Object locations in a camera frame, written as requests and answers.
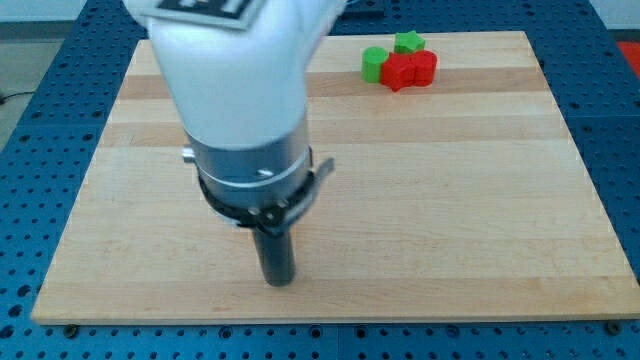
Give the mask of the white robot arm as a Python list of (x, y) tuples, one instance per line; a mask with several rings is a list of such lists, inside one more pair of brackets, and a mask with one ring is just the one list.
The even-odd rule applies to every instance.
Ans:
[(252, 231), (264, 278), (295, 276), (291, 227), (334, 162), (315, 163), (306, 70), (343, 0), (127, 0), (143, 26), (212, 210)]

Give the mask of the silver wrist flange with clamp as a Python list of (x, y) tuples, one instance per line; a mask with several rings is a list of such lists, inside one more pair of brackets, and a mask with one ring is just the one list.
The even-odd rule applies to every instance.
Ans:
[(233, 226), (272, 236), (289, 231), (304, 216), (334, 170), (332, 158), (314, 164), (306, 119), (247, 149), (213, 147), (190, 137), (182, 157), (195, 166), (214, 213)]

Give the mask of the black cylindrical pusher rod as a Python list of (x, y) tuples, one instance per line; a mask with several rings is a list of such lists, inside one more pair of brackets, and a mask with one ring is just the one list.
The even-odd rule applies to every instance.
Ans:
[(290, 232), (271, 234), (254, 229), (252, 235), (264, 280), (272, 287), (290, 284), (296, 274)]

